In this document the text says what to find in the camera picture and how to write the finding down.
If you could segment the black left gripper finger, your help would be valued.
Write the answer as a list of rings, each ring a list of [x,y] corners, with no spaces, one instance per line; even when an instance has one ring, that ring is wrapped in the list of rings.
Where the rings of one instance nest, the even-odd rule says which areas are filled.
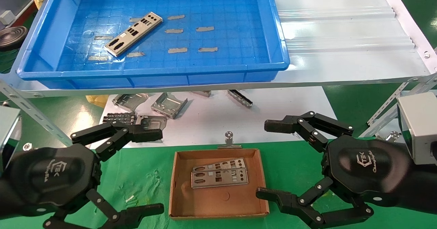
[[[145,143],[163,138],[161,129],[145,130],[141,125],[126,125],[113,121],[96,125],[71,134],[73,144],[89,145],[106,140],[96,148],[96,156],[102,162],[107,161],[129,142]]]

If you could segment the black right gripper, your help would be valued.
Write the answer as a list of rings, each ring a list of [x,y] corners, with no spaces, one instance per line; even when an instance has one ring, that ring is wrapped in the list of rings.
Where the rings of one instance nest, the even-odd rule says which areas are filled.
[[[362,223],[373,216],[373,209],[365,202],[384,207],[410,207],[414,202],[408,186],[413,162],[405,144],[353,138],[353,126],[314,111],[266,120],[264,130],[297,133],[316,151],[325,152],[323,174],[328,177],[301,196],[264,187],[256,189],[257,198],[275,202],[281,213],[299,217],[311,229]],[[339,138],[329,142],[320,132]],[[353,207],[316,211],[311,205],[329,189]]]

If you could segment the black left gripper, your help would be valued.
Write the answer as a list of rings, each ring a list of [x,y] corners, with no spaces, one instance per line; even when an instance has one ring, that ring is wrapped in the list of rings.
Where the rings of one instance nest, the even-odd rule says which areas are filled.
[[[91,201],[107,217],[100,229],[137,229],[143,218],[164,212],[162,203],[117,212],[95,190],[101,174],[98,157],[80,144],[17,153],[7,166],[7,217],[56,212],[44,229],[86,229],[65,218]]]

